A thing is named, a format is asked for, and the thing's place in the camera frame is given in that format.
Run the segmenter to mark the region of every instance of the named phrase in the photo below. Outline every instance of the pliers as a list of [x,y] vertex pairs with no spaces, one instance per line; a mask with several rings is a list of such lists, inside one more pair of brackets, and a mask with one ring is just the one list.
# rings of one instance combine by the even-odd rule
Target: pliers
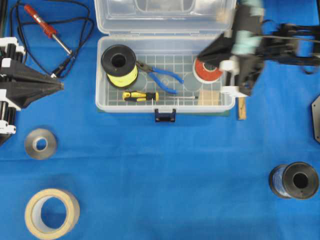
[[166,71],[166,70],[158,69],[156,67],[152,67],[152,66],[149,66],[147,64],[144,64],[141,61],[136,61],[136,66],[139,69],[141,69],[142,71],[148,73],[150,78],[152,78],[156,82],[156,84],[158,84],[159,87],[162,88],[167,93],[177,94],[177,91],[167,87],[166,85],[164,85],[154,73],[168,75],[168,76],[171,76],[171,77],[177,79],[181,84],[184,83],[184,80],[178,74],[176,74],[176,73],[174,73],[172,71]]

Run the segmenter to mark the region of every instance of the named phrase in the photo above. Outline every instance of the plastic storage box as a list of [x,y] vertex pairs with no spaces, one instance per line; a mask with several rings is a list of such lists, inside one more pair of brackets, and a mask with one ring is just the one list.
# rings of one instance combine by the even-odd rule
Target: plastic storage box
[[[200,83],[193,75],[193,61],[221,32],[231,27],[236,0],[95,0],[98,29],[102,37],[97,48],[97,107],[109,113],[221,113],[235,105],[235,98],[220,92],[226,75],[212,84]],[[184,84],[157,75],[178,91],[177,96],[197,99],[171,99],[143,71],[137,82],[125,91],[159,92],[159,101],[129,102],[124,90],[109,84],[101,56],[110,46],[130,47],[137,59],[151,66],[179,74]]]

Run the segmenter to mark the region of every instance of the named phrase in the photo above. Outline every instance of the black cylinder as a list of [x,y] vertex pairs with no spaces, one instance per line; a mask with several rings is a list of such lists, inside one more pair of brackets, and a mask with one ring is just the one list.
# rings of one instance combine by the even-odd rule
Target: black cylinder
[[9,125],[15,125],[17,110],[14,107],[8,107],[7,122]]
[[16,54],[16,45],[15,44],[8,44],[6,48],[6,58],[14,59]]
[[112,45],[108,47],[101,57],[101,65],[107,73],[109,83],[118,89],[127,89],[132,86],[137,78],[138,73],[128,81],[124,86],[117,85],[111,77],[121,78],[130,74],[136,68],[137,58],[134,51],[125,45]]
[[0,120],[8,119],[8,105],[6,101],[0,101]]
[[319,187],[316,170],[305,162],[279,165],[269,174],[269,186],[282,199],[309,199]]

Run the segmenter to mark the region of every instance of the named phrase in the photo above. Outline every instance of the yellow screwdriver handle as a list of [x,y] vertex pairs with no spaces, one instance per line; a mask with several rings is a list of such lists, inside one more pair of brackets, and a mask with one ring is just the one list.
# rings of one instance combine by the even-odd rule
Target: yellow screwdriver handle
[[130,102],[144,102],[148,100],[159,100],[158,92],[139,92],[139,91],[124,91],[122,94],[122,99],[124,101]]

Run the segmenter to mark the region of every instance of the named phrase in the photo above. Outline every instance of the clear plastic box lid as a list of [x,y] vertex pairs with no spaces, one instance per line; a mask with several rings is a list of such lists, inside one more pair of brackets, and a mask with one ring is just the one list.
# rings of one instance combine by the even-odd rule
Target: clear plastic box lid
[[94,0],[104,34],[214,34],[228,29],[236,0]]

